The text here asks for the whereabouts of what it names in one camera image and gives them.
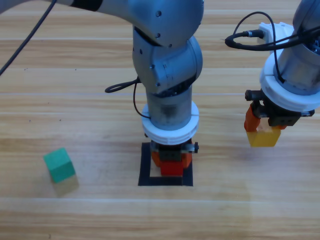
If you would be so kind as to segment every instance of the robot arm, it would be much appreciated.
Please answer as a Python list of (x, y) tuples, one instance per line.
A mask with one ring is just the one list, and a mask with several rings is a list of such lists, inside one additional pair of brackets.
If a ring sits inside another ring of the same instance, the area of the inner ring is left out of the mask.
[[(296, 36), (286, 41), (288, 44), (303, 38), (307, 40), (277, 50), (277, 62), (272, 51), (260, 74), (261, 90), (246, 91), (245, 98), (252, 103), (246, 113), (244, 128), (252, 147), (273, 147), (281, 130), (293, 126), (301, 117), (311, 117), (320, 106), (319, 29), (320, 0), (302, 0), (294, 16), (293, 27), (285, 23), (275, 25), (277, 38)], [(274, 37), (270, 25), (262, 23), (260, 30), (267, 42), (273, 42), (270, 40)], [(315, 37), (308, 36), (311, 33), (306, 31), (311, 31)], [(260, 135), (257, 127), (261, 118), (268, 118), (272, 134), (261, 132)]]
[[(28, 1), (31, 0), (1, 0), (0, 13)], [(202, 51), (194, 33), (203, 18), (204, 0), (57, 0), (57, 3), (132, 23), (132, 59), (146, 90), (148, 104), (141, 116), (144, 132), (152, 140), (152, 157), (155, 156), (159, 167), (178, 164), (174, 175), (182, 174), (181, 169), (191, 163), (191, 153), (199, 149), (191, 141), (199, 125), (199, 111), (192, 102), (192, 84), (203, 67)]]

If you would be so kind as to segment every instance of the red block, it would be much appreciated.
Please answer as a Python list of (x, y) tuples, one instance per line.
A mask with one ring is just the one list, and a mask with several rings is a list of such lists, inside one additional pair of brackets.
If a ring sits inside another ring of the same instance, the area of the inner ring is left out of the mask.
[(184, 165), (182, 161), (161, 162), (161, 175), (181, 177), (183, 174), (184, 174)]

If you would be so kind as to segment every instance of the black square outline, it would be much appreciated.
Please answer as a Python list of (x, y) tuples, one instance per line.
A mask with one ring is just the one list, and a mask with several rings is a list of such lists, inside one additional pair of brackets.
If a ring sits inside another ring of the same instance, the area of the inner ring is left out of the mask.
[(180, 176), (150, 176), (151, 149), (150, 142), (144, 142), (141, 146), (141, 163), (138, 186), (188, 186), (193, 187), (192, 162), (187, 169), (183, 170)]

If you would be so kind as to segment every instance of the cable connector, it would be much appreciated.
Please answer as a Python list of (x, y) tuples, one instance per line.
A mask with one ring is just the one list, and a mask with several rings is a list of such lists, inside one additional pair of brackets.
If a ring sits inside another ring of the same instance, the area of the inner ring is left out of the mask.
[(248, 37), (249, 38), (260, 38), (264, 39), (265, 33), (262, 30), (250, 30), (248, 32)]

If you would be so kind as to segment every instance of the black cable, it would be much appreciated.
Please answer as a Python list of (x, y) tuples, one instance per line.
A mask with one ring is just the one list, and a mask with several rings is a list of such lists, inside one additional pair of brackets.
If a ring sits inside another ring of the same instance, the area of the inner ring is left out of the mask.
[(111, 94), (111, 93), (114, 93), (114, 92), (118, 92), (118, 91), (120, 91), (122, 89), (125, 89), (127, 87), (130, 87), (133, 84), (139, 84), (139, 83), (141, 83), (141, 81), (140, 81), (139, 78), (137, 78), (136, 80), (133, 80), (133, 81), (127, 81), (127, 82), (123, 82), (123, 83), (119, 83), (119, 84), (110, 86), (105, 90), (105, 92), (107, 94)]
[(151, 117), (149, 116), (146, 116), (146, 115), (143, 115), (141, 112), (139, 112), (138, 108), (137, 108), (137, 105), (136, 105), (136, 89), (137, 89), (137, 82), (134, 84), (134, 90), (133, 90), (133, 105), (134, 105), (134, 108), (136, 110), (136, 112), (141, 116), (141, 117), (144, 117), (146, 119), (151, 119)]
[(136, 105), (136, 89), (137, 89), (137, 85), (140, 84), (140, 83), (141, 83), (140, 78), (137, 77), (136, 80), (128, 81), (128, 82), (123, 82), (123, 83), (119, 83), (119, 84), (110, 86), (110, 87), (108, 87), (108, 88), (105, 90), (105, 92), (106, 92), (107, 94), (111, 94), (111, 93), (120, 91), (120, 90), (122, 90), (122, 89), (125, 89), (125, 88), (127, 88), (127, 87), (130, 87), (131, 85), (134, 84), (134, 90), (133, 90), (133, 105), (134, 105), (134, 109), (136, 110), (136, 112), (137, 112), (141, 117), (144, 117), (144, 118), (146, 118), (146, 119), (151, 119), (151, 117), (146, 116), (146, 115), (143, 115), (141, 112), (139, 112), (139, 110), (138, 110), (138, 108), (137, 108), (137, 105)]
[[(276, 28), (275, 28), (274, 21), (272, 20), (272, 18), (271, 18), (267, 13), (265, 13), (265, 12), (263, 12), (263, 11), (255, 11), (255, 12), (252, 12), (252, 13), (250, 13), (249, 15), (245, 16), (245, 17), (238, 23), (238, 25), (236, 26), (236, 28), (235, 28), (235, 30), (234, 30), (234, 32), (233, 32), (233, 36), (232, 36), (233, 39), (236, 38), (236, 32), (237, 32), (238, 28), (240, 27), (240, 25), (241, 25), (247, 18), (251, 17), (252, 15), (256, 15), (256, 14), (264, 15), (264, 16), (266, 16), (266, 17), (269, 19), (269, 21), (270, 21), (270, 23), (271, 23), (271, 26), (272, 26), (273, 46), (274, 46), (274, 48), (276, 48), (276, 46), (277, 46), (277, 44), (276, 44), (277, 38), (276, 38)], [(279, 80), (280, 80), (282, 83), (284, 83), (286, 80), (283, 79), (283, 77), (281, 76), (280, 70), (279, 70), (277, 50), (274, 49), (273, 51), (274, 51), (275, 69), (276, 69), (278, 78), (279, 78)]]
[(31, 40), (31, 38), (35, 35), (37, 30), (40, 28), (42, 23), (45, 21), (51, 10), (54, 8), (55, 4), (57, 3), (57, 0), (52, 0), (50, 6), (45, 11), (43, 16), (40, 18), (38, 23), (35, 25), (33, 30), (30, 32), (28, 37), (23, 41), (23, 43), (19, 46), (19, 48), (15, 51), (15, 53), (10, 57), (10, 59), (6, 62), (6, 64), (0, 69), (0, 76), (7, 70), (7, 68), (13, 63), (13, 61), (16, 59), (16, 57), (20, 54), (20, 52), (24, 49), (24, 47), (28, 44), (28, 42)]
[[(261, 13), (261, 12), (253, 12), (253, 13), (251, 13), (249, 15), (249, 17), (252, 16), (253, 14), (257, 14), (257, 13)], [(242, 36), (237, 36), (237, 35), (233, 34), (233, 35), (231, 35), (231, 36), (229, 36), (229, 37), (227, 37), (225, 39), (225, 44), (228, 47), (235, 48), (235, 49), (241, 49), (241, 50), (248, 50), (248, 51), (274, 51), (274, 50), (291, 48), (291, 47), (294, 47), (294, 46), (299, 45), (299, 44), (305, 44), (308, 41), (313, 40), (313, 38), (316, 38), (316, 37), (319, 37), (319, 36), (320, 36), (320, 26), (317, 26), (317, 27), (314, 27), (312, 29), (305, 30), (305, 31), (302, 31), (300, 33), (297, 33), (297, 34), (282, 38), (282, 39), (280, 39), (278, 41), (273, 41), (273, 42), (260, 44), (260, 45), (245, 45), (245, 44), (237, 43), (237, 42), (234, 41), (234, 39), (238, 38), (238, 37), (242, 37)], [(278, 45), (275, 46), (275, 44), (277, 44), (277, 43), (283, 42), (285, 40), (290, 40), (290, 39), (293, 39), (293, 38), (296, 38), (296, 37), (299, 37), (299, 39), (292, 40), (292, 41), (289, 41), (289, 42), (286, 42), (286, 43), (282, 43), (282, 44), (278, 44)]]

